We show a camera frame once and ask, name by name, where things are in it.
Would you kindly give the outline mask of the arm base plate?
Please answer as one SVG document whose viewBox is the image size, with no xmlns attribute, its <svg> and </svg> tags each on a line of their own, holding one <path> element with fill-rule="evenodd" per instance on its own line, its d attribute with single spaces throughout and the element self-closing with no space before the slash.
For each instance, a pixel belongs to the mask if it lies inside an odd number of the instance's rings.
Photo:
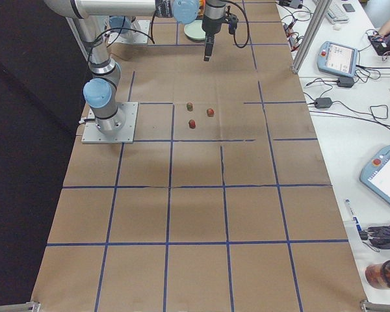
<svg viewBox="0 0 390 312">
<path fill-rule="evenodd" d="M 117 102 L 114 117 L 102 120 L 94 116 L 92 109 L 83 118 L 82 143 L 85 144 L 132 144 L 138 115 L 138 102 Z"/>
<path fill-rule="evenodd" d="M 146 45 L 149 40 L 148 20 L 138 21 L 127 16 L 111 16 L 107 44 Z"/>
</svg>

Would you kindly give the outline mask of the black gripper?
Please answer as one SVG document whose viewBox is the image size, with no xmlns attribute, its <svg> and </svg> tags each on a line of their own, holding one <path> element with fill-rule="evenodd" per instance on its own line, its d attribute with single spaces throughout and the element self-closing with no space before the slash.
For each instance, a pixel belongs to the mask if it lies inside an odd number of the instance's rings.
<svg viewBox="0 0 390 312">
<path fill-rule="evenodd" d="M 202 29 L 205 32 L 205 50 L 203 60 L 209 62 L 215 42 L 215 34 L 218 34 L 221 30 L 222 24 L 228 24 L 229 34 L 235 36 L 237 31 L 237 16 L 235 14 L 229 14 L 222 16 L 218 19 L 212 19 L 206 15 L 203 16 Z"/>
</svg>

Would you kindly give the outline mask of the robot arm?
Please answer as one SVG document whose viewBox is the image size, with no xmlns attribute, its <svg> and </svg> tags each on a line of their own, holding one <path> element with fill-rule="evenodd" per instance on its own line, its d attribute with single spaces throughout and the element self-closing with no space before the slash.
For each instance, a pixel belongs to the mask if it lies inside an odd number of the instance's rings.
<svg viewBox="0 0 390 312">
<path fill-rule="evenodd" d="M 73 21 L 93 77 L 84 85 L 83 95 L 94 113 L 97 130 L 105 135 L 118 133 L 126 117 L 115 101 L 120 66 L 109 55 L 96 18 L 156 16 L 188 24 L 196 19 L 200 7 L 199 1 L 46 1 L 45 4 Z"/>
<path fill-rule="evenodd" d="M 174 18 L 182 24 L 192 23 L 198 16 L 199 1 L 118 1 L 110 4 L 107 15 L 116 16 L 157 16 Z M 215 35 L 223 23 L 235 24 L 236 16 L 226 17 L 224 1 L 206 1 L 203 5 L 202 29 L 205 32 L 203 60 L 208 62 L 213 53 Z"/>
</svg>

